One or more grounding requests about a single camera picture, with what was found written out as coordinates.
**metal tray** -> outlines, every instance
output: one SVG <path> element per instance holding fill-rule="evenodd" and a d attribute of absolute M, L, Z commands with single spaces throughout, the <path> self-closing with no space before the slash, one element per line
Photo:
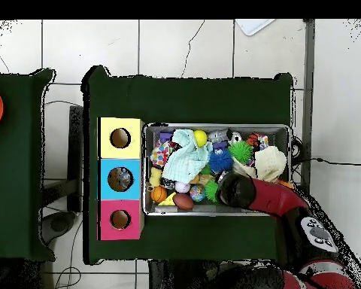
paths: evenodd
<path fill-rule="evenodd" d="M 207 134 L 219 129 L 231 129 L 241 133 L 243 139 L 246 139 L 252 132 L 258 132 L 268 136 L 269 145 L 274 145 L 283 152 L 287 157 L 287 166 L 282 174 L 285 181 L 291 179 L 291 129 L 286 125 L 280 124 L 194 124 L 194 123 L 149 123 L 143 128 L 143 211 L 145 214 L 153 216 L 254 216 L 267 215 L 260 212 L 249 211 L 241 208 L 232 208 L 221 205 L 220 203 L 212 204 L 208 199 L 195 204 L 192 211 L 184 211 L 177 206 L 158 206 L 150 197 L 147 189 L 149 186 L 149 177 L 152 163 L 150 155 L 155 142 L 159 139 L 160 132 L 172 132 L 175 129 L 202 129 Z"/>

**dark green table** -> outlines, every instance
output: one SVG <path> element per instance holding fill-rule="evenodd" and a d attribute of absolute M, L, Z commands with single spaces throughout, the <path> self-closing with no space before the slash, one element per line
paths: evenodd
<path fill-rule="evenodd" d="M 32 75 L 1 75 L 0 96 L 0 257 L 53 260 L 40 240 L 43 175 L 44 88 L 53 70 Z"/>
<path fill-rule="evenodd" d="M 146 216 L 139 240 L 96 240 L 96 119 L 134 117 L 145 123 L 290 125 L 289 74 L 273 79 L 113 78 L 102 66 L 83 78 L 84 243 L 86 263 L 99 259 L 277 259 L 276 223 L 262 217 Z"/>

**green spiky ball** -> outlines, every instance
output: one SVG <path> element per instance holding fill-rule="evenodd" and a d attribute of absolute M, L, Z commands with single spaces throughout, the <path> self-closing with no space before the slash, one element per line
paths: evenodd
<path fill-rule="evenodd" d="M 215 194 L 218 191 L 218 184 L 214 181 L 209 181 L 205 186 L 206 197 L 213 202 L 217 202 Z"/>
<path fill-rule="evenodd" d="M 234 157 L 238 162 L 245 164 L 253 154 L 253 147 L 246 143 L 245 141 L 238 141 L 232 143 L 228 150 L 232 157 Z"/>

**yellow box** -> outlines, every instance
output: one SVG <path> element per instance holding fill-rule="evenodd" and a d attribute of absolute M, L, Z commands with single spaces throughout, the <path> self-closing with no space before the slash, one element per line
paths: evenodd
<path fill-rule="evenodd" d="M 140 159 L 142 127 L 143 122 L 140 119 L 101 117 L 100 157 L 104 159 Z M 111 134 L 115 129 L 123 129 L 129 136 L 128 144 L 124 148 L 117 148 L 111 142 Z"/>

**light blue cloth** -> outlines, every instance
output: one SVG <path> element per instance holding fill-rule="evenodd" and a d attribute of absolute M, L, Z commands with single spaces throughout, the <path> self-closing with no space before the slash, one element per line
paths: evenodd
<path fill-rule="evenodd" d="M 182 148 L 170 155 L 163 169 L 162 177 L 188 184 L 208 163 L 208 153 L 213 150 L 213 145 L 208 141 L 199 148 L 191 129 L 175 130 L 172 141 L 178 143 Z"/>

